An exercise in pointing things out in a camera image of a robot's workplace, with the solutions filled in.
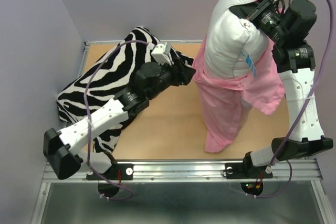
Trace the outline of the white pillow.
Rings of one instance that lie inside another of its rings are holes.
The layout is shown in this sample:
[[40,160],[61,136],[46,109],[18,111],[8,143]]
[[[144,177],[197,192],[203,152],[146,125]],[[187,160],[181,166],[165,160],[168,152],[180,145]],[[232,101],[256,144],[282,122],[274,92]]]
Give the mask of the white pillow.
[[252,63],[262,57],[268,38],[250,21],[234,15],[229,8],[254,0],[218,0],[206,36],[205,72],[213,78],[233,79],[251,72]]

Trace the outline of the pink satin pillowcase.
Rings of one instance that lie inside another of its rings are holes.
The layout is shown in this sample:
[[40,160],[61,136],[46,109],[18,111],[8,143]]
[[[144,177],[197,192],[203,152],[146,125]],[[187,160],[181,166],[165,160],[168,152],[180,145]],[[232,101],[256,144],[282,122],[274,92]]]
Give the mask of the pink satin pillowcase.
[[251,69],[249,74],[223,79],[213,78],[205,72],[206,36],[192,65],[196,70],[193,80],[207,128],[205,151],[218,153],[235,140],[252,108],[265,115],[273,114],[285,91],[272,58],[274,44],[269,38],[257,63],[246,59]]

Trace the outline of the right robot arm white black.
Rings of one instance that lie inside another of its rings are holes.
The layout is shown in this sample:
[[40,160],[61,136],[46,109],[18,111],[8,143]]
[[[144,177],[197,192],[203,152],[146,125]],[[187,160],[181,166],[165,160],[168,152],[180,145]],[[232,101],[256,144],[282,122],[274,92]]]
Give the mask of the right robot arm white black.
[[229,9],[252,22],[273,42],[273,59],[285,89],[290,129],[275,138],[268,148],[246,153],[239,170],[253,177],[278,161],[313,156],[333,148],[319,122],[314,80],[316,62],[305,38],[317,20],[316,7],[309,0],[257,0]]

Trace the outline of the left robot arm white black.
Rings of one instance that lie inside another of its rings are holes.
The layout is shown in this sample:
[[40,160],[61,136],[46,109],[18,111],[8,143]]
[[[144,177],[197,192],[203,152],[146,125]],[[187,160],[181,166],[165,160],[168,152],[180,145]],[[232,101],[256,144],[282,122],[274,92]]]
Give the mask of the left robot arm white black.
[[195,72],[180,58],[172,63],[147,62],[125,88],[100,109],[66,128],[48,129],[44,133],[43,155],[57,178],[67,179],[81,168],[84,161],[80,151],[90,140],[138,115],[168,87],[188,85]]

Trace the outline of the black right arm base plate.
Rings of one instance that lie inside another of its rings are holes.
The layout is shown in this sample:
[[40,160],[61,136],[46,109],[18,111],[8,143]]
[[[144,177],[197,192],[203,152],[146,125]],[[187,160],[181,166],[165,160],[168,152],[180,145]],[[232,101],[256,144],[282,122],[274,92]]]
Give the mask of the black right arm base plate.
[[225,164],[225,177],[228,179],[269,179],[273,178],[272,171],[266,171],[267,166],[247,167],[243,163],[234,162]]

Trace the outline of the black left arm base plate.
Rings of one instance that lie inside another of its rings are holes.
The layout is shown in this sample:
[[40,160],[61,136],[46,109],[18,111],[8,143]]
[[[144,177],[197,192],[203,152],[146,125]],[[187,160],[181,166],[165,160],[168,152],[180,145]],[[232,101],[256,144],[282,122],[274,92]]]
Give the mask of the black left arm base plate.
[[104,178],[109,180],[132,180],[134,165],[131,163],[119,163],[118,165],[111,166],[105,173],[102,174]]

